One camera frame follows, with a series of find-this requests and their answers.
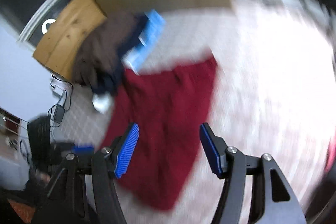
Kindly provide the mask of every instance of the pile of clothes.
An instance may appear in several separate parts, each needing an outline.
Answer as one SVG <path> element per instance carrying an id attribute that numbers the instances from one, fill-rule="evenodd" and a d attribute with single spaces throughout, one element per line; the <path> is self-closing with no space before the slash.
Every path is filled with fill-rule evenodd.
<path id="1" fill-rule="evenodd" d="M 145 204 L 170 210 L 201 147 L 198 130 L 209 113 L 217 62 L 209 54 L 198 64 L 178 64 L 171 71 L 137 75 L 163 24 L 155 11 L 111 15 L 83 42 L 73 66 L 73 80 L 89 85 L 96 94 L 115 96 L 101 147 L 123 135 L 130 122 L 139 125 L 132 160 L 118 182 Z M 142 48 L 147 51 L 139 54 Z M 125 70 L 123 64 L 131 69 Z"/>

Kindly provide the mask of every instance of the red cloth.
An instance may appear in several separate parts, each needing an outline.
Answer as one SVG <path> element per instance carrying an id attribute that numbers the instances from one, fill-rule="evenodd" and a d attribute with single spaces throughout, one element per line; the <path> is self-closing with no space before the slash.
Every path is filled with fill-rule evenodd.
<path id="1" fill-rule="evenodd" d="M 101 147 L 139 125 L 139 140 L 126 174 L 118 182 L 144 203 L 172 209 L 200 148 L 199 126 L 206 121 L 217 63 L 178 66 L 156 75 L 126 70 Z"/>

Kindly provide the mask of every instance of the red object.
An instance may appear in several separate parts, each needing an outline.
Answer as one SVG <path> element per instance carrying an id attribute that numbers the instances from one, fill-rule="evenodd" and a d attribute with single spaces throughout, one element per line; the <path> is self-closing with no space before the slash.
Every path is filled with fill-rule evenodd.
<path id="1" fill-rule="evenodd" d="M 210 108 L 217 62 L 178 66 L 156 75 L 126 70 L 101 147 L 139 125 L 139 140 L 118 182 L 144 203 L 172 209 L 200 148 L 199 126 Z"/>

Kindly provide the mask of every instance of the brown garment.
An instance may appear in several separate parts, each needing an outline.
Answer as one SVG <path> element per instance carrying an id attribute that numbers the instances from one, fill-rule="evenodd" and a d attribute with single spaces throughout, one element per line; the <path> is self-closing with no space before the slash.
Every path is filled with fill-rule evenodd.
<path id="1" fill-rule="evenodd" d="M 72 80 L 96 86 L 97 71 L 112 73 L 119 61 L 118 46 L 127 42 L 138 22 L 138 17 L 130 12 L 111 14 L 83 41 L 73 63 Z"/>

